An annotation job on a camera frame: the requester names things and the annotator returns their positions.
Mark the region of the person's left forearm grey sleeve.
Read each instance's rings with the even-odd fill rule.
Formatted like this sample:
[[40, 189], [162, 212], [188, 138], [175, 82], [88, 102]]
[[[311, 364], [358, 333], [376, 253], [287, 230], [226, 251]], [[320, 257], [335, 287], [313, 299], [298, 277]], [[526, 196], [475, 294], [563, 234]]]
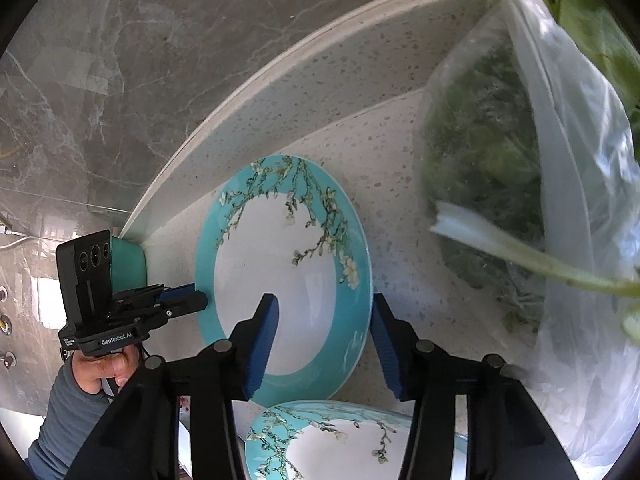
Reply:
[[28, 449], [26, 464], [37, 479], [64, 479], [88, 435], [110, 400], [100, 391], [82, 390], [67, 360], [58, 371], [49, 396], [47, 416]]

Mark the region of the person's left hand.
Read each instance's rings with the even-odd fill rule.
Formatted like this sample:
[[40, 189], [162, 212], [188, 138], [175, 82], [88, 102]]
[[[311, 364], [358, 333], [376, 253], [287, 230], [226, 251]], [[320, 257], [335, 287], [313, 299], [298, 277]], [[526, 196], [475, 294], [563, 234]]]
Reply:
[[85, 393], [97, 394], [102, 389], [103, 379], [114, 379], [119, 387], [137, 370], [140, 353], [136, 346], [130, 344], [121, 352], [107, 356], [85, 356], [80, 350], [72, 355], [73, 375], [79, 388]]

